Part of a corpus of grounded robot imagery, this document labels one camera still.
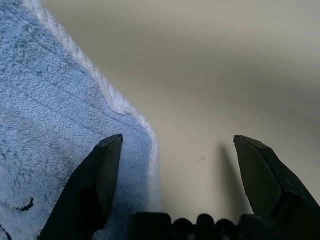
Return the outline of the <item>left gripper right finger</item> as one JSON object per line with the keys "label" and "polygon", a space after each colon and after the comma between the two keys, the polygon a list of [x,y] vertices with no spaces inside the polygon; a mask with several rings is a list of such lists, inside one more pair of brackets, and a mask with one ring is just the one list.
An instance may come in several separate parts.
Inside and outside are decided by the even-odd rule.
{"label": "left gripper right finger", "polygon": [[233,142],[253,213],[270,217],[286,240],[318,240],[320,206],[302,181],[262,142],[243,135]]}

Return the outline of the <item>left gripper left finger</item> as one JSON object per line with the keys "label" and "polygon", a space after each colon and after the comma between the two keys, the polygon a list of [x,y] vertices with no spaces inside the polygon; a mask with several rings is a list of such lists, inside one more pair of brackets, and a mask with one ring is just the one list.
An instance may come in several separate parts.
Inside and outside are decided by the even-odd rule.
{"label": "left gripper left finger", "polygon": [[101,140],[70,176],[40,240],[90,240],[104,228],[116,190],[123,136]]}

